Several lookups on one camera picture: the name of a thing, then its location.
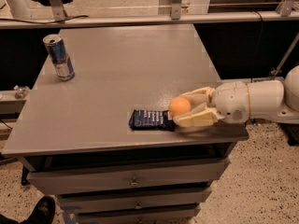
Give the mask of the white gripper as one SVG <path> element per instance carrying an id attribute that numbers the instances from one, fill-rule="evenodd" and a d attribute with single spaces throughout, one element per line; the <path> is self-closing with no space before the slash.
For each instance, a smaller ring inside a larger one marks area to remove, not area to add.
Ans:
<path id="1" fill-rule="evenodd" d="M 206 103 L 215 108 L 205 107 L 201 111 L 191 111 L 173 117 L 179 127 L 212 126 L 220 119 L 226 123 L 243 123 L 249 119 L 249 90 L 246 83 L 236 81 L 223 83 L 216 90 L 204 87 L 181 94 L 191 106 Z"/>

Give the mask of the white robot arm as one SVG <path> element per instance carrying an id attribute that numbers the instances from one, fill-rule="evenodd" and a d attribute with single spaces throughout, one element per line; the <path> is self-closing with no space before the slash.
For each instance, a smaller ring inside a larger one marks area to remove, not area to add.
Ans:
<path id="1" fill-rule="evenodd" d="M 189 91 L 172 99 L 168 109 L 179 127 L 211 126 L 220 120 L 243 123 L 249 119 L 298 124 L 299 66 L 282 81 L 235 81 L 216 89 Z"/>

